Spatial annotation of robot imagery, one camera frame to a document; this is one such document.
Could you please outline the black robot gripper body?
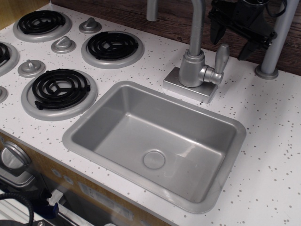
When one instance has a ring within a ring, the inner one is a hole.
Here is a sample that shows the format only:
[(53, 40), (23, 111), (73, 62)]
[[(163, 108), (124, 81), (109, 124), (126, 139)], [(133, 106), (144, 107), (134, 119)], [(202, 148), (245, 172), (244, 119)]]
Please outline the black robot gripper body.
[(225, 22), (227, 29), (247, 40), (259, 42), (258, 48), (268, 49), (277, 37), (277, 33), (264, 17), (264, 10), (268, 3), (268, 0), (238, 0), (236, 2), (213, 0), (208, 17), (210, 20), (221, 19)]

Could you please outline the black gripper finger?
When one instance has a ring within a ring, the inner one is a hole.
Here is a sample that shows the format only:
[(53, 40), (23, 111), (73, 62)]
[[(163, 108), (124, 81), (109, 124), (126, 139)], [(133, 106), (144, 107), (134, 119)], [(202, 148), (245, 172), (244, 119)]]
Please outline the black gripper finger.
[(259, 46), (259, 42), (255, 40), (248, 40), (247, 43), (243, 46), (241, 52), (239, 53), (238, 60), (247, 60), (250, 57), (250, 55), (258, 49)]
[(225, 22), (221, 19), (211, 19), (211, 42), (216, 45), (226, 32)]

